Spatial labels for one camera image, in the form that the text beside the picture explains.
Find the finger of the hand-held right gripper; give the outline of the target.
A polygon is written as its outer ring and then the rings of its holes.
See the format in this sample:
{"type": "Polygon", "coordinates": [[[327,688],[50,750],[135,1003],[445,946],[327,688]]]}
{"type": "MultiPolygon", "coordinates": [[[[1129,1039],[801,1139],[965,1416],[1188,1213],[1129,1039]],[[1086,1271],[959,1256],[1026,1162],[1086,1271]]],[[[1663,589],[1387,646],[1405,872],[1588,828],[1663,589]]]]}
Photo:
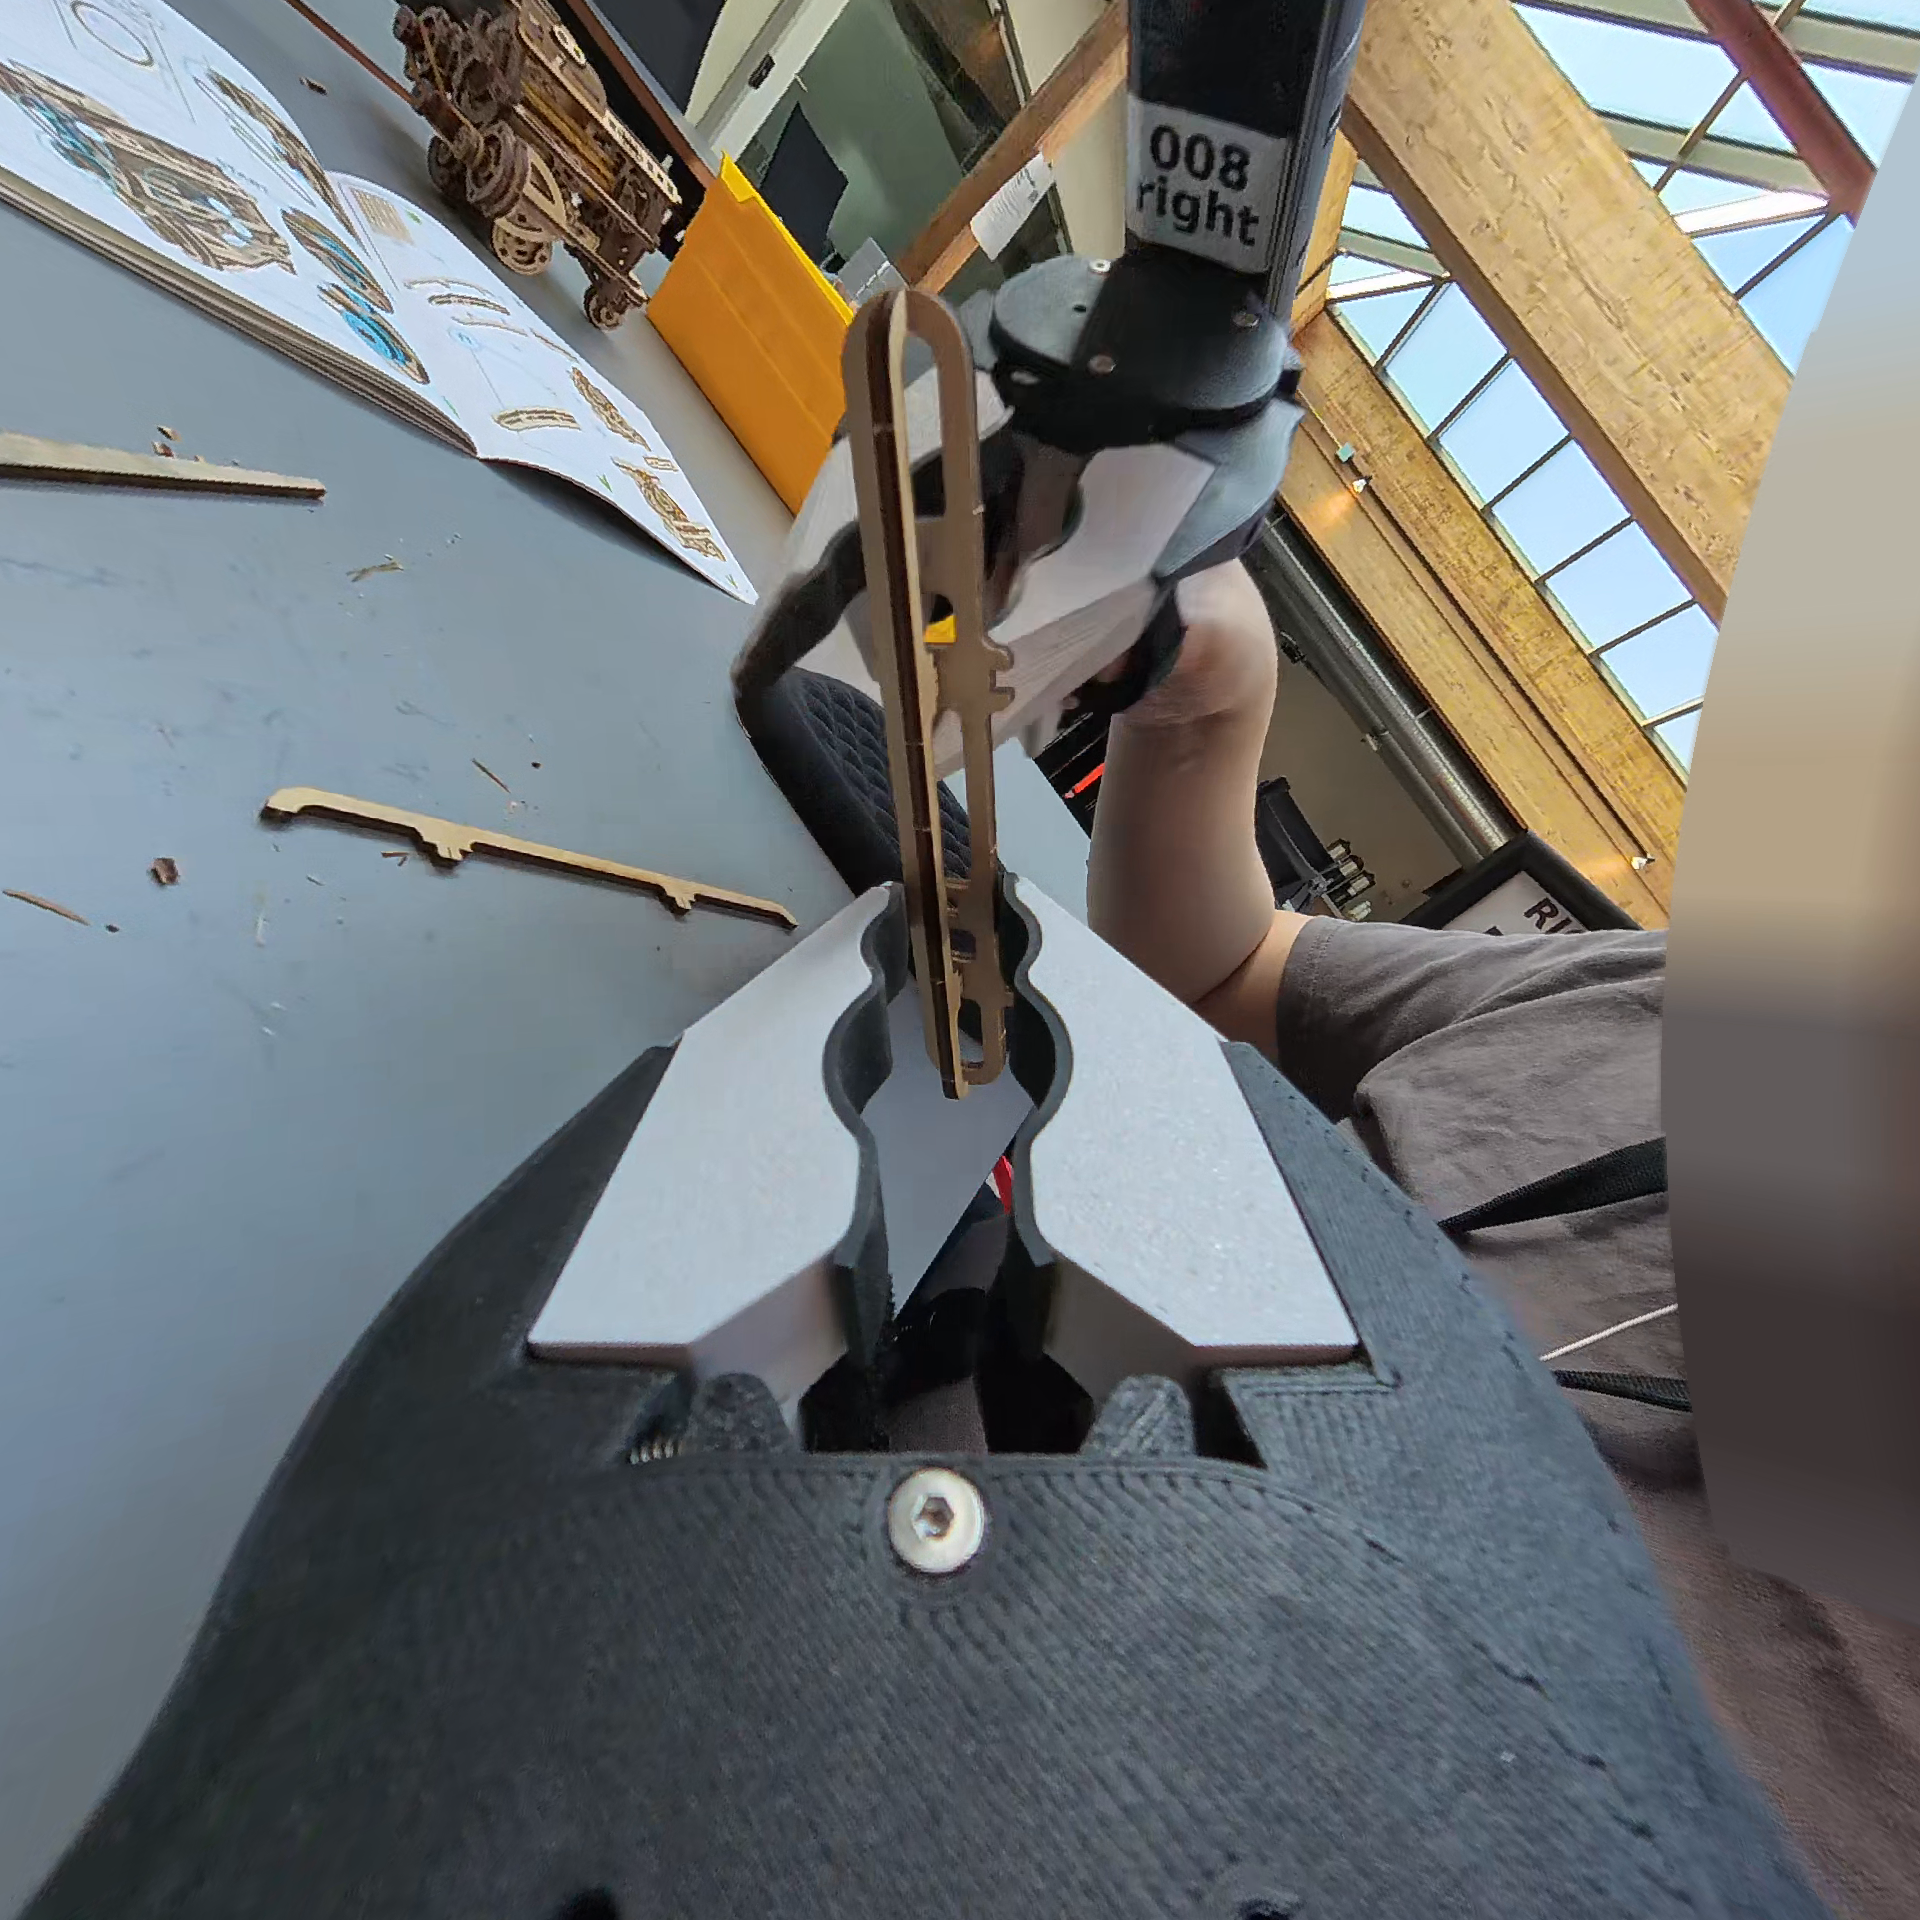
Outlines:
{"type": "MultiPolygon", "coordinates": [[[[1004,429],[1010,407],[973,373],[977,438],[1004,429]]],[[[915,515],[945,510],[939,376],[924,371],[902,389],[915,515]]],[[[871,616],[857,527],[853,434],[831,443],[783,547],[782,574],[761,595],[751,631],[731,666],[735,707],[763,707],[794,670],[826,675],[879,696],[871,662],[871,616]]]]}
{"type": "Polygon", "coordinates": [[[1140,637],[1157,562],[1206,487],[1172,445],[1109,447],[1086,469],[1029,436],[978,445],[981,588],[987,639],[1006,661],[993,740],[1041,740],[1076,691],[1140,637]]]}

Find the long wooden strip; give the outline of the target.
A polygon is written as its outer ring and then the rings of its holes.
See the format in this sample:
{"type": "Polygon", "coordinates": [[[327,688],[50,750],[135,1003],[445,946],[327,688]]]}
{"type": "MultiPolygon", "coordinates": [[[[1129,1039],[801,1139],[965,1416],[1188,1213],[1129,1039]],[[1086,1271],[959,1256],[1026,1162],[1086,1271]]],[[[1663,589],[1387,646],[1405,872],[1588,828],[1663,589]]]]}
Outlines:
{"type": "Polygon", "coordinates": [[[46,485],[182,488],[307,501],[324,499],[327,493],[317,477],[182,461],[173,455],[42,438],[14,429],[2,431],[2,477],[46,485]]]}

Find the yellow plastic bin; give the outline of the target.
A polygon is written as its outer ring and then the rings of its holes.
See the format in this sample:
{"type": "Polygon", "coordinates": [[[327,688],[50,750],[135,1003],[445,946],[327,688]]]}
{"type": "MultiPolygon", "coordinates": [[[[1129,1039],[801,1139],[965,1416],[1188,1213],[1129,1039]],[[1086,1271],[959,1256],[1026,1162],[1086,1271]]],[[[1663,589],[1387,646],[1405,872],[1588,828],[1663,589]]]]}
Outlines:
{"type": "Polygon", "coordinates": [[[844,419],[853,306],[731,157],[686,227],[646,319],[782,503],[801,512],[844,419]]]}

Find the metal duct pipe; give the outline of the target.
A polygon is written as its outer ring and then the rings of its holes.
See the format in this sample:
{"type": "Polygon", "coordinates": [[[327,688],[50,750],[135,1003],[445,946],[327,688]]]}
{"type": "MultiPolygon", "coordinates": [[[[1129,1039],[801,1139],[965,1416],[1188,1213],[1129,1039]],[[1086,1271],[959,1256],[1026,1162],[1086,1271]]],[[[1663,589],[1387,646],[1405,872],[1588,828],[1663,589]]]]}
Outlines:
{"type": "Polygon", "coordinates": [[[1283,654],[1318,678],[1455,859],[1470,867],[1513,840],[1513,811],[1283,510],[1265,519],[1246,567],[1283,654]]]}

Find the black quilted pad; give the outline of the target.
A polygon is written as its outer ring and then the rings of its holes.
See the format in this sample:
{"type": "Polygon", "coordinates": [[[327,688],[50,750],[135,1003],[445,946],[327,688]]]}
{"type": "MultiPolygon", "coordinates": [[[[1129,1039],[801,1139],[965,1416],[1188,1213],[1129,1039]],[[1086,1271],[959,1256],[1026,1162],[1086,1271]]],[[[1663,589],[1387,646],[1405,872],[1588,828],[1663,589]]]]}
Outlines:
{"type": "Polygon", "coordinates": [[[769,776],[853,895],[901,882],[902,862],[877,700],[806,668],[735,696],[769,776]]]}

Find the open instruction booklet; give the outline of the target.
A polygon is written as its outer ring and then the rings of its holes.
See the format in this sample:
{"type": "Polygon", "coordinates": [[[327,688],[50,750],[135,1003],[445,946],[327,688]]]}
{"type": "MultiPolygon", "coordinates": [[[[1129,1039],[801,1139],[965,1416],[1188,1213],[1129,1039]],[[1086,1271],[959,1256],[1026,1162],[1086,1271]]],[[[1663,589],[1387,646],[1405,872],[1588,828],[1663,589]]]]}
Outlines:
{"type": "Polygon", "coordinates": [[[5,204],[492,464],[557,476],[751,606],[645,412],[442,221],[332,173],[166,4],[5,4],[5,204]]]}

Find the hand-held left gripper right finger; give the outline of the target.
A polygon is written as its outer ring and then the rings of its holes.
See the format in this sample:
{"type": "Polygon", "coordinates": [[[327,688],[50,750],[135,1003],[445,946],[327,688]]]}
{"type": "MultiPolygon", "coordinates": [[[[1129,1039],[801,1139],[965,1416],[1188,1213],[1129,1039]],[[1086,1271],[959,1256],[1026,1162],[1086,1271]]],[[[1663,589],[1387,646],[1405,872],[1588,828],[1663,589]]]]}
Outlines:
{"type": "Polygon", "coordinates": [[[1228,1045],[1029,880],[1001,903],[1009,1064],[1031,1096],[1001,1271],[1014,1348],[1068,1373],[1355,1358],[1228,1045]]]}

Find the person's right forearm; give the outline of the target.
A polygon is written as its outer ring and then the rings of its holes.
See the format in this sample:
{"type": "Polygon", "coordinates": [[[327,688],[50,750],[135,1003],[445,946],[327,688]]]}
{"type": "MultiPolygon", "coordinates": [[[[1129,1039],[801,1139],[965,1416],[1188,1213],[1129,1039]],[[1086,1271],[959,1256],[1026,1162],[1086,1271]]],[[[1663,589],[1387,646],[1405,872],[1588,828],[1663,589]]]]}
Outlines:
{"type": "Polygon", "coordinates": [[[1275,903],[1258,846],[1267,711],[1110,723],[1087,924],[1223,1039],[1281,1056],[1281,984],[1311,919],[1275,903]]]}

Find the person's grey shirt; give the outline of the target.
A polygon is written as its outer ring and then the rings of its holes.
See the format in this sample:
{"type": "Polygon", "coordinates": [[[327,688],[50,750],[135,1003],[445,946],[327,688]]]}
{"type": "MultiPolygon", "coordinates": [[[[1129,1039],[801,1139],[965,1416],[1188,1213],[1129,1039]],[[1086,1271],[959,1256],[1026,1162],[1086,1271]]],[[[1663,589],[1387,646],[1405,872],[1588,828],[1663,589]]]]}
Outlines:
{"type": "MultiPolygon", "coordinates": [[[[1281,984],[1281,1068],[1428,1213],[1663,1134],[1666,938],[1498,938],[1311,919],[1281,984]]],[[[1539,1354],[1685,1375],[1662,1196],[1467,1237],[1539,1354]]],[[[1740,1566],[1687,1412],[1572,1395],[1631,1504],[1727,1736],[1842,1916],[1918,1916],[1914,1623],[1740,1566]]]]}

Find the slotted wooden model part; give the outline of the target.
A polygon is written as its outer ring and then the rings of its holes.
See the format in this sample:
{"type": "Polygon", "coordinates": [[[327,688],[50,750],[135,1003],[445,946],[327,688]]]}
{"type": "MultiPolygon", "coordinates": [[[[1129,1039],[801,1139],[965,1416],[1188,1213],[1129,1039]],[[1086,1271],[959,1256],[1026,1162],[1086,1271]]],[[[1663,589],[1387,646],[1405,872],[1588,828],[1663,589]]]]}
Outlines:
{"type": "Polygon", "coordinates": [[[941,1093],[962,1100],[971,1083],[947,906],[939,776],[930,756],[938,688],[922,639],[922,539],[906,428],[906,342],[915,331],[908,290],[884,290],[857,309],[844,351],[846,445],[868,597],[871,670],[884,712],[908,957],[927,1060],[941,1093]]]}

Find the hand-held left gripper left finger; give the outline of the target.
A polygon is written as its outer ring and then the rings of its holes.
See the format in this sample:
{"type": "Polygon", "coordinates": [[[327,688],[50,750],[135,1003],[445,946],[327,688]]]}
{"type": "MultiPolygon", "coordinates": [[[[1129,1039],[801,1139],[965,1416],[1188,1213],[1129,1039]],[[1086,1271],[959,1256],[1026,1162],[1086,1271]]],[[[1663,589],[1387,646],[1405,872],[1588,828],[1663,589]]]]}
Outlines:
{"type": "Polygon", "coordinates": [[[530,1355],[751,1375],[806,1448],[884,1452],[894,1294],[866,1109],[906,973],[902,887],[884,882],[678,1037],[530,1355]]]}

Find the notched wooden strip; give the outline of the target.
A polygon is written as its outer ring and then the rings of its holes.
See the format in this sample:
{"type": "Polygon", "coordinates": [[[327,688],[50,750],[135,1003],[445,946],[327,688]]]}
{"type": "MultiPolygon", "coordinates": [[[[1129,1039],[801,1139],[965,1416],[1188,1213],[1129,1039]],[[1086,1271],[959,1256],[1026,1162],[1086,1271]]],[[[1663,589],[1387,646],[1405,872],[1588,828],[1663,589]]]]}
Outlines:
{"type": "Polygon", "coordinates": [[[1001,867],[993,723],[1013,702],[1001,671],[1010,654],[982,623],[978,608],[950,612],[949,643],[925,636],[915,648],[915,702],[908,711],[919,736],[908,752],[908,794],[916,806],[915,887],[916,968],[924,998],[927,1056],[945,1095],[959,1100],[1001,1076],[1013,988],[1001,962],[1001,867]],[[982,776],[967,804],[970,872],[953,880],[945,867],[941,776],[938,730],[953,718],[967,776],[982,776]]]}
{"type": "Polygon", "coordinates": [[[337,824],[383,831],[388,837],[398,835],[443,869],[455,869],[469,858],[495,858],[529,869],[604,880],[654,895],[681,919],[695,910],[714,910],[719,914],[770,924],[782,931],[797,928],[797,919],[779,901],[747,895],[706,880],[650,870],[633,867],[630,862],[550,848],[509,831],[470,823],[453,823],[406,806],[347,797],[327,788],[305,783],[284,787],[263,800],[260,818],[275,824],[287,824],[302,818],[323,818],[337,824]]]}

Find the person's right hand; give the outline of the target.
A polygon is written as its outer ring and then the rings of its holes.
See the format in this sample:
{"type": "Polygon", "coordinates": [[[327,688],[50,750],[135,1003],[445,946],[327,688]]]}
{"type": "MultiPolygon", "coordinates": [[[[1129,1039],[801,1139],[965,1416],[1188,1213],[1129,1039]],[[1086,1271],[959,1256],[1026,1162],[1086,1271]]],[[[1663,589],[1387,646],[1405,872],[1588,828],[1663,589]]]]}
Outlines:
{"type": "Polygon", "coordinates": [[[1258,581],[1241,560],[1201,570],[1174,584],[1165,612],[1170,661],[1116,724],[1198,730],[1251,740],[1259,752],[1281,688],[1281,646],[1258,581]]]}

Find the wooden model vehicle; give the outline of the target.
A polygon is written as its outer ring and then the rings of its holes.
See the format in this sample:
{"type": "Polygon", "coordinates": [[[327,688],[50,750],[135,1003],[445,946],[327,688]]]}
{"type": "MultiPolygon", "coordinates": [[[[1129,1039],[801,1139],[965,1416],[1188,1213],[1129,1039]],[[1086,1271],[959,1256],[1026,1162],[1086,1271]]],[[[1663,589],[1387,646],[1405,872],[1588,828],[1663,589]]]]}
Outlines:
{"type": "Polygon", "coordinates": [[[588,276],[582,310],[617,330],[646,304],[635,266],[681,218],[681,189],[607,104],[547,2],[398,7],[410,98],[428,125],[428,173],[485,228],[495,261],[541,274],[555,250],[588,276]]]}

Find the black framed sign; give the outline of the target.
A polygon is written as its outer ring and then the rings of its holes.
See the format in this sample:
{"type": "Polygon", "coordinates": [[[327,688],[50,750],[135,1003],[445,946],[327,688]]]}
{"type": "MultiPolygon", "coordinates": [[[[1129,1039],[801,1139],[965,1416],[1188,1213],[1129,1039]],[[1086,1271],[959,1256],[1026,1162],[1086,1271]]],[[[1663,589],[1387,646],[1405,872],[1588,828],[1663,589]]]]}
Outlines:
{"type": "Polygon", "coordinates": [[[1470,869],[1449,875],[1401,916],[1401,925],[1501,938],[1642,931],[1637,919],[1537,831],[1521,831],[1470,869]]]}

